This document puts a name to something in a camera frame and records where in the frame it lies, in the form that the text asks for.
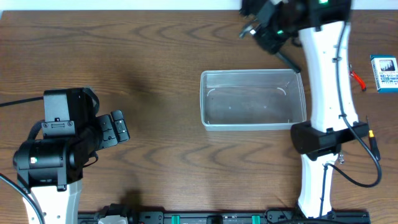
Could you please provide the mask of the small hammer with black grip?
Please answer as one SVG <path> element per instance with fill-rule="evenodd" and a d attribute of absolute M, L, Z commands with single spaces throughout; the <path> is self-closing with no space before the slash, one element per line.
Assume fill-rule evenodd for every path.
<path fill-rule="evenodd" d="M 246 35 L 251 35 L 262 50 L 270 55 L 275 55 L 295 73 L 301 72 L 301 68 L 281 51 L 281 48 L 289 39 L 289 36 L 286 36 L 284 31 L 274 29 L 271 25 L 263 27 L 258 24 L 255 26 L 253 22 L 249 22 L 243 26 L 239 33 L 239 38 L 243 39 Z"/>

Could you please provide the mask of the clear plastic storage container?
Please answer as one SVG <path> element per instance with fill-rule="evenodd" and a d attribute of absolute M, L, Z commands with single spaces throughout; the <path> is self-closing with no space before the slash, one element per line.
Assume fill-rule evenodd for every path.
<path fill-rule="evenodd" d="M 207 131 L 288 130 L 307 119 L 302 77 L 292 69 L 204 71 L 200 114 Z"/>

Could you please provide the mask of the red handled pliers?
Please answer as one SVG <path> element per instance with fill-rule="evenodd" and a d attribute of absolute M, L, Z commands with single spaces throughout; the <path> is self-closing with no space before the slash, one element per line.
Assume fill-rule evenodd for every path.
<path fill-rule="evenodd" d="M 349 65 L 350 77 L 355 79 L 361 87 L 361 91 L 366 91 L 366 84 L 363 79 L 353 70 L 352 64 Z"/>

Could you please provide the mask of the silver ratchet wrench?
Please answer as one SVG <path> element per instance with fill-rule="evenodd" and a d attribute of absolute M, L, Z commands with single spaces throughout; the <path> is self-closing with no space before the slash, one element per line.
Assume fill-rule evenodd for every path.
<path fill-rule="evenodd" d="M 338 162 L 339 162 L 340 164 L 344 164 L 344 163 L 345 163 L 343 151 L 340 151 L 340 153 L 339 153 L 339 155 L 338 155 Z"/>

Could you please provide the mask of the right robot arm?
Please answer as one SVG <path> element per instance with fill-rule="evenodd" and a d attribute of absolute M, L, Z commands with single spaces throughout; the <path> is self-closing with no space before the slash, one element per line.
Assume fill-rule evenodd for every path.
<path fill-rule="evenodd" d="M 243 1 L 240 13 L 251 18 L 242 35 L 251 34 L 266 52 L 274 55 L 294 38 L 303 48 L 312 114 L 290 130 L 302 160 L 297 207 L 305 218 L 323 218 L 332 210 L 331 182 L 342 145 L 361 141 L 368 131 L 354 108 L 349 80 L 351 2 Z"/>

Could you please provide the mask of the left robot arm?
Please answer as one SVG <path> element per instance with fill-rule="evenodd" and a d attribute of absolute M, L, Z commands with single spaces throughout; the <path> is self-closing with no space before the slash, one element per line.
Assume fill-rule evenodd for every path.
<path fill-rule="evenodd" d="M 83 169 L 97 152 L 129 140 L 120 110 L 98 116 L 89 88 L 46 90 L 45 118 L 13 157 L 29 223 L 77 223 Z"/>

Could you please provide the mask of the blue and white box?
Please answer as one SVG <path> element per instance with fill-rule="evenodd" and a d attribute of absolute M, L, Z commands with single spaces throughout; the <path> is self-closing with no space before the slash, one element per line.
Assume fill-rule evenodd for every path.
<path fill-rule="evenodd" d="M 397 93 L 397 60 L 393 55 L 370 55 L 378 93 Z"/>

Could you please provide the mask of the black yellow screwdriver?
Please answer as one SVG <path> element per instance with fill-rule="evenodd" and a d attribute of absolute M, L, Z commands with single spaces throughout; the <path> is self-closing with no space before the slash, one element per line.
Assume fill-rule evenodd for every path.
<path fill-rule="evenodd" d="M 377 145 L 377 140 L 374 134 L 374 131 L 371 129 L 370 123 L 369 123 L 369 116 L 366 116 L 366 123 L 368 125 L 368 142 L 369 142 L 369 151 L 377 160 L 378 162 L 381 160 L 381 154 Z"/>

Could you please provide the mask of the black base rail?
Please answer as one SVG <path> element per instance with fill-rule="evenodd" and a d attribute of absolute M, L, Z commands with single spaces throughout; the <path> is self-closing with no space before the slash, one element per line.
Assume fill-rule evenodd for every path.
<path fill-rule="evenodd" d="M 330 211 L 321 218 L 306 218 L 297 208 L 270 208 L 264 212 L 166 212 L 135 211 L 111 204 L 97 212 L 80 212 L 79 224 L 273 224 L 273 223 L 359 223 L 370 224 L 365 211 Z"/>

